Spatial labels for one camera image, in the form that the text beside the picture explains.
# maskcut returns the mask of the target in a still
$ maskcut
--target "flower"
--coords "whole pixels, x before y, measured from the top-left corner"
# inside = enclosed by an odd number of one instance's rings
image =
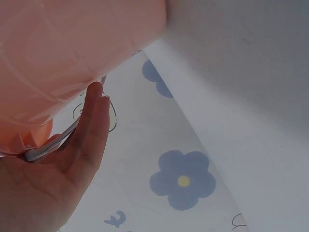
[[[156,89],[162,96],[167,98],[173,98],[173,95],[170,93],[169,88],[165,85],[162,77],[155,69],[154,65],[150,60],[147,60],[144,63],[142,72],[147,80],[156,82]]]
[[[209,159],[201,152],[186,155],[178,150],[164,153],[159,158],[159,172],[150,178],[150,188],[158,196],[168,196],[176,210],[194,207],[199,198],[210,196],[216,180],[208,172]]]

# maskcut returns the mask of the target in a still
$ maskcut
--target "pink plastic container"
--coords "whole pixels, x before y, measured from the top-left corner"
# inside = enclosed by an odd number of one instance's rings
[[[165,0],[1,0],[0,152],[41,146],[59,110],[165,24]]]

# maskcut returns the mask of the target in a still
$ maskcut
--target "palm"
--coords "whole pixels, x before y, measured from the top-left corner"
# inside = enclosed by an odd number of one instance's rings
[[[109,100],[89,87],[78,128],[39,163],[0,159],[0,228],[56,232],[69,219],[99,168],[109,130]]]

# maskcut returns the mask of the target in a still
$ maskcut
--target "finger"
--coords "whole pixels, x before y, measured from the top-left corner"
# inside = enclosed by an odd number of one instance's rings
[[[92,83],[87,90],[83,112],[78,126],[63,152],[59,153],[57,166],[62,172],[67,172],[76,158],[80,155],[85,137],[89,131],[93,108],[97,100],[102,96],[103,88],[100,82]]]
[[[68,138],[64,141],[64,143],[59,148],[56,147],[55,151],[53,151],[50,154],[47,154],[46,156],[43,156],[42,158],[37,159],[36,161],[34,161],[34,163],[40,163],[40,164],[56,163],[57,159],[60,158],[59,157],[59,152],[63,151],[67,147],[67,145],[69,144],[69,142],[72,139],[72,136],[73,136],[74,132],[75,132],[75,130],[68,136]]]
[[[100,167],[110,127],[109,107],[109,97],[98,100],[81,155],[67,173],[80,194],[87,189]]]
[[[42,146],[50,143],[51,141],[53,141],[54,139],[57,139],[61,134],[54,134],[52,137],[50,137]],[[42,163],[45,164],[46,163],[46,159],[47,159],[48,155],[42,156],[38,159],[36,159],[35,161],[33,161],[32,163]]]

